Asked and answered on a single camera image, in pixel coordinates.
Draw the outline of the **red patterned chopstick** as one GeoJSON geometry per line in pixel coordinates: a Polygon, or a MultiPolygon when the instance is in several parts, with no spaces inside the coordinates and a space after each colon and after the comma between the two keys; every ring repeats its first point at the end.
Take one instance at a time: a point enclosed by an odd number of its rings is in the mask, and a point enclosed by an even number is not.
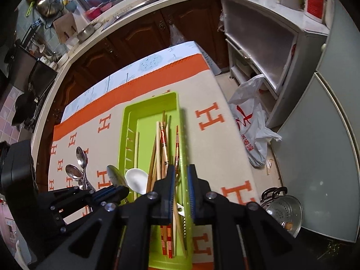
{"type": "Polygon", "coordinates": [[[176,141],[175,141],[175,174],[179,174],[179,126],[176,127],[176,141]]]}

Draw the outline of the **green plastic utensil tray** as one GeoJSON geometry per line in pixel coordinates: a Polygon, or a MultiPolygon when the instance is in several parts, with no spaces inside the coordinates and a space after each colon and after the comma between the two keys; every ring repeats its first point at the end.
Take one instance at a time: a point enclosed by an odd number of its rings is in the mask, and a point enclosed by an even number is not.
{"type": "Polygon", "coordinates": [[[137,177],[139,184],[128,184],[130,200],[153,189],[155,181],[166,176],[168,166],[175,166],[173,193],[178,215],[172,225],[152,227],[149,267],[192,269],[192,220],[178,94],[169,92],[126,106],[121,127],[120,174],[126,177],[135,168],[146,174],[137,177]]]}

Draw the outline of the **pale bamboo chopstick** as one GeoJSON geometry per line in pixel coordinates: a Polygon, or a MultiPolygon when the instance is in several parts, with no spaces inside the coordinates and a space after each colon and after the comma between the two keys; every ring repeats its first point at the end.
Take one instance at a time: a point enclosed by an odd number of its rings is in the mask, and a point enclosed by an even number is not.
{"type": "Polygon", "coordinates": [[[161,156],[160,156],[160,122],[156,122],[156,173],[157,179],[161,179],[161,156]]]}

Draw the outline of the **thin pale chopstick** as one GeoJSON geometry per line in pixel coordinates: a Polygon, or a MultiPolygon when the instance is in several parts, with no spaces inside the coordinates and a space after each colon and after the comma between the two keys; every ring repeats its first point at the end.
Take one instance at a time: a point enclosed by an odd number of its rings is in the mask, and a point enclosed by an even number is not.
{"type": "MultiPolygon", "coordinates": [[[[138,168],[139,137],[140,137],[140,132],[137,131],[135,134],[134,168],[138,168]]],[[[137,198],[137,192],[134,191],[134,200],[136,200],[136,198],[137,198]]]]}

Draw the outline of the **red label jar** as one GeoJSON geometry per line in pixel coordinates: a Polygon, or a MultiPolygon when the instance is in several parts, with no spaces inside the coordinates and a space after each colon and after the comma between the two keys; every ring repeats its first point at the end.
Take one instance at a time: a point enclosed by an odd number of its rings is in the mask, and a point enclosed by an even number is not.
{"type": "Polygon", "coordinates": [[[323,23],[326,0],[304,0],[304,14],[310,19],[323,23]]]}

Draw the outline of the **dark wooden chopstick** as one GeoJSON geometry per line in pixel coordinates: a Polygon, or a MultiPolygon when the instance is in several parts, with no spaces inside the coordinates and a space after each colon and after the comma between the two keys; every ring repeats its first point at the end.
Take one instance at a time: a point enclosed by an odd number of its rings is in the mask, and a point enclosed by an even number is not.
{"type": "Polygon", "coordinates": [[[165,116],[165,110],[163,110],[162,112],[162,129],[165,130],[166,129],[166,116],[165,116]]]}

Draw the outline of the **white plastic bag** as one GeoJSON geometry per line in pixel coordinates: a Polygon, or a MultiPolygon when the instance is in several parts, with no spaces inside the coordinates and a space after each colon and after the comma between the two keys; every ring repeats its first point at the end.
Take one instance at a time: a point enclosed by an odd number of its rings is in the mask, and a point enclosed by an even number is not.
{"type": "Polygon", "coordinates": [[[228,101],[251,165],[266,165],[268,144],[282,137],[266,126],[267,114],[260,101],[259,89],[265,76],[259,74],[240,84],[228,101]]]}

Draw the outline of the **white ceramic spoon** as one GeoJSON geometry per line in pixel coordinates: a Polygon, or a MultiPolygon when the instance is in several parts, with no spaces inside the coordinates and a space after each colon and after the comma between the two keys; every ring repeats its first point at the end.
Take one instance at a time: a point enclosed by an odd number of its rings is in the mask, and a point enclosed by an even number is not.
{"type": "Polygon", "coordinates": [[[131,168],[126,171],[125,179],[128,187],[140,195],[146,194],[148,174],[142,169],[131,168]]]}

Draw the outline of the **wide steel soup spoon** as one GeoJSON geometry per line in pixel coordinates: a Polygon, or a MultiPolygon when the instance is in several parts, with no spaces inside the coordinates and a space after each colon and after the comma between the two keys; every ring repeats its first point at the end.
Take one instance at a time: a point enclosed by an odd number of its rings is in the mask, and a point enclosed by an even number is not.
{"type": "Polygon", "coordinates": [[[84,188],[83,173],[73,164],[67,164],[65,167],[67,175],[73,180],[77,181],[80,189],[84,188]]]}

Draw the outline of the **brown wooden chopstick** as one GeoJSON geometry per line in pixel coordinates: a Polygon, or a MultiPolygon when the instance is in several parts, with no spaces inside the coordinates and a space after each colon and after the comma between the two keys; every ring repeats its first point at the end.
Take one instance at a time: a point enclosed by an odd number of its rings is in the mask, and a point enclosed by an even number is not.
{"type": "Polygon", "coordinates": [[[150,164],[149,164],[148,181],[147,181],[147,185],[146,185],[147,193],[151,192],[152,187],[153,187],[155,160],[156,160],[156,139],[154,139],[153,150],[152,150],[151,160],[150,160],[150,164]]]}

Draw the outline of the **wooden handled steel spoon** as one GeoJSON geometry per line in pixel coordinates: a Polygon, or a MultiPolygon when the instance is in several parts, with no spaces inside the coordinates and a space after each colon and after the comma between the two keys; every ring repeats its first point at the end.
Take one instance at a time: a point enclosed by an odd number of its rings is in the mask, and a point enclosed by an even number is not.
{"type": "Polygon", "coordinates": [[[113,165],[107,165],[107,175],[114,187],[128,187],[127,181],[124,176],[118,171],[118,169],[113,165]]]}

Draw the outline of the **steel fork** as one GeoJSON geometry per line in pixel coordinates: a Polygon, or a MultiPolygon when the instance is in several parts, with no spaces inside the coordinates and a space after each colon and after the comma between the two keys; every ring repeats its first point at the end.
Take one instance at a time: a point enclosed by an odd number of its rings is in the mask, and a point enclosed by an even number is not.
{"type": "Polygon", "coordinates": [[[181,250],[183,256],[186,257],[187,246],[186,246],[185,210],[184,207],[179,203],[176,204],[175,220],[176,220],[176,232],[179,236],[181,250]]]}

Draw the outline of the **small steel pot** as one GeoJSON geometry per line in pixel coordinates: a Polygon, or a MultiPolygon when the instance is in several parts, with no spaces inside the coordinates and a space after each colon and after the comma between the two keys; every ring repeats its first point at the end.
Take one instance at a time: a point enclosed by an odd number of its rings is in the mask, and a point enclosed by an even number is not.
{"type": "Polygon", "coordinates": [[[83,28],[78,34],[77,39],[80,43],[86,41],[89,37],[91,37],[95,32],[93,25],[87,25],[85,28],[83,28]]]}

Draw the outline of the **large steel tablespoon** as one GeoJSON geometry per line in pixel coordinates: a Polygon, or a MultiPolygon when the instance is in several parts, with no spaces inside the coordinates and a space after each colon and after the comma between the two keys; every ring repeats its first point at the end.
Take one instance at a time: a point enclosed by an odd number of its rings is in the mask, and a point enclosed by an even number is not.
{"type": "Polygon", "coordinates": [[[84,150],[78,146],[76,148],[76,157],[77,157],[77,163],[82,168],[83,171],[83,179],[84,179],[84,186],[85,189],[90,189],[95,191],[94,187],[91,185],[91,183],[88,181],[86,168],[88,165],[88,158],[87,154],[84,152],[84,150]]]}

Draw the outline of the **wooden cutting board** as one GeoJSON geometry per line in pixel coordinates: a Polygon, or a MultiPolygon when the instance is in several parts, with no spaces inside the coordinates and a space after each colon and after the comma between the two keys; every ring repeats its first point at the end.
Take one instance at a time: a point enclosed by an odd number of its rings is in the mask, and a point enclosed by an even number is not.
{"type": "Polygon", "coordinates": [[[65,43],[70,37],[77,33],[77,27],[73,14],[66,13],[53,22],[60,43],[65,43]]]}

